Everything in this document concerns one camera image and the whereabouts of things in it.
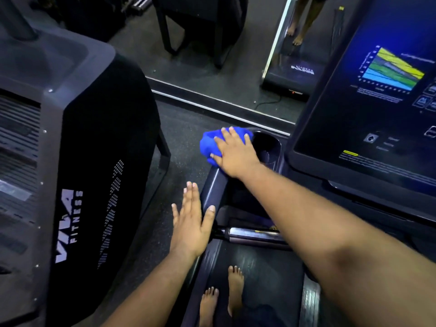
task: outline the power cord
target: power cord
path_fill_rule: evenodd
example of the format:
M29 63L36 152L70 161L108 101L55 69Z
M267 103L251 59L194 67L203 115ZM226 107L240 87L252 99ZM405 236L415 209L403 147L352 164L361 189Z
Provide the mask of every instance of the power cord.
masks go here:
M279 103L281 100L282 100L282 96L279 95L279 99L278 99L277 101L270 101L270 102L262 102L262 103L259 103L259 104L254 108L254 110L257 110L257 108L259 108L259 106L261 106L262 104L275 104L275 103Z

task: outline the person's right hand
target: person's right hand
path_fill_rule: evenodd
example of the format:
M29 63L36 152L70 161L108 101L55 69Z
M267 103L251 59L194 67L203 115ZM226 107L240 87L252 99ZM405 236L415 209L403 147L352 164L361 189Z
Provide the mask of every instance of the person's right hand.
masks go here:
M217 136L214 140L221 151L222 157L214 154L211 154L211 157L224 172L233 178L241 179L253 169L252 166L260 165L248 134L244 136L244 144L233 127L229 128L229 132L222 128L221 132L224 140Z

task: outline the yellow warning label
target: yellow warning label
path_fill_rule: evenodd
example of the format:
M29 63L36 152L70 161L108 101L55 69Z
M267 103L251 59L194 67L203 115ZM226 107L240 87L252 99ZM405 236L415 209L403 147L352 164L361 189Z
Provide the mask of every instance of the yellow warning label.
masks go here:
M359 154L353 153L353 152L348 151L348 150L344 150L344 153L352 155L352 156L359 156Z

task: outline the hand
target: hand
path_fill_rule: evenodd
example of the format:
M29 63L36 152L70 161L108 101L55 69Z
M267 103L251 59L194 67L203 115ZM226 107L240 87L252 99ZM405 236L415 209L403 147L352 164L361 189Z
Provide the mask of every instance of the hand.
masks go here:
M200 193L196 183L187 182L183 190L183 202L180 213L177 205L173 208L173 237L170 252L179 252L195 259L199 257L209 242L215 219L215 207L211 205L204 218L201 218Z
M222 157L214 154L211 154L211 157L229 176L241 180L247 172L250 172L252 166L260 165L259 158L257 158L248 134L244 136L244 144L233 127L228 130L230 133L225 128L221 129L224 140L215 137Z

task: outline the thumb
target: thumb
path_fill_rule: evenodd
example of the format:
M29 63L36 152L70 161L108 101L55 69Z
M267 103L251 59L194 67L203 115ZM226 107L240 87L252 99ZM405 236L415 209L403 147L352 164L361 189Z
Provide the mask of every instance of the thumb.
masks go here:
M222 157L211 154L211 157L217 162L218 166L222 168Z
M215 206L211 205L204 214L203 223L201 224L201 231L210 235L212 225L215 219Z

